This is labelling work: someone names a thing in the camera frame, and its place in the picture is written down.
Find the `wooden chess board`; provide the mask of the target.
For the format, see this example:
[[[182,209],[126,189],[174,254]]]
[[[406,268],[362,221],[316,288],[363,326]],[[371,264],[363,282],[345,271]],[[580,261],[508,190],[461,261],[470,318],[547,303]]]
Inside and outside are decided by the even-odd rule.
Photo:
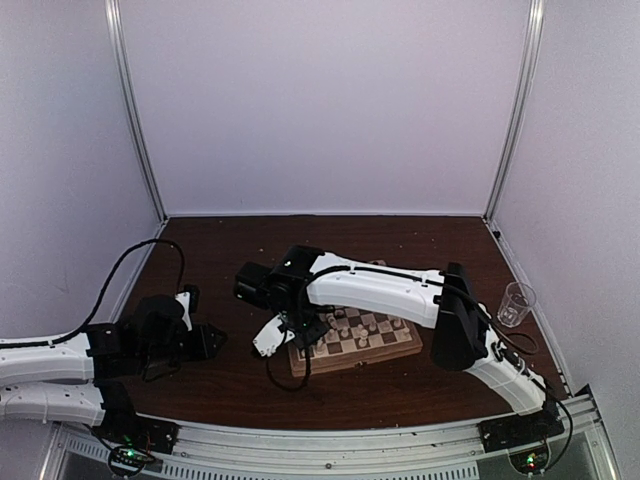
[[[423,349],[415,324],[397,316],[335,306],[317,319],[326,332],[310,347],[313,374],[394,360]]]

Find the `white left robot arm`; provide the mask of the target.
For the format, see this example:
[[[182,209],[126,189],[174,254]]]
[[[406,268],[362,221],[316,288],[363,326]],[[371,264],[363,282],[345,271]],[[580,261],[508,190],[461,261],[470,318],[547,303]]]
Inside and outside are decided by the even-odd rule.
[[[226,340],[211,324],[138,332],[106,323],[59,344],[51,337],[26,348],[3,343],[1,418],[83,423],[133,444],[143,436],[144,424],[118,379],[153,382],[185,362],[214,358]]]

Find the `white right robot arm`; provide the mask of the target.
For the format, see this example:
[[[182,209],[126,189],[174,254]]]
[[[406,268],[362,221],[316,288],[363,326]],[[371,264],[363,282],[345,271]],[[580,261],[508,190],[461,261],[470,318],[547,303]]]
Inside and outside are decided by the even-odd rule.
[[[499,330],[461,267],[406,270],[294,246],[267,268],[257,288],[273,313],[253,339],[264,357],[289,342],[309,351],[320,337],[316,325],[323,310],[368,310],[432,330],[433,363],[468,373],[501,396],[514,413],[519,440],[535,440],[560,419],[557,398],[524,359],[527,350]]]

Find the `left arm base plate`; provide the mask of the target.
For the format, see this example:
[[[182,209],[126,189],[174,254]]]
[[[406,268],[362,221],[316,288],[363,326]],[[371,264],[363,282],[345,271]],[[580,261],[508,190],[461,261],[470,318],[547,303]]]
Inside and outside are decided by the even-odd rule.
[[[171,454],[180,427],[169,421],[136,417],[127,421],[105,419],[101,425],[94,426],[91,430],[101,439],[114,444],[127,445],[145,452]]]

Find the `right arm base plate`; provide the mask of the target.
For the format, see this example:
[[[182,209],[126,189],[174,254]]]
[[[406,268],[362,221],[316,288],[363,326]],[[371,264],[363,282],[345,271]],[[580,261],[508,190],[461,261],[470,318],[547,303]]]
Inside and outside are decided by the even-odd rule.
[[[511,415],[478,424],[480,438],[486,453],[513,449],[561,435],[564,424],[559,417],[537,412],[530,415]]]

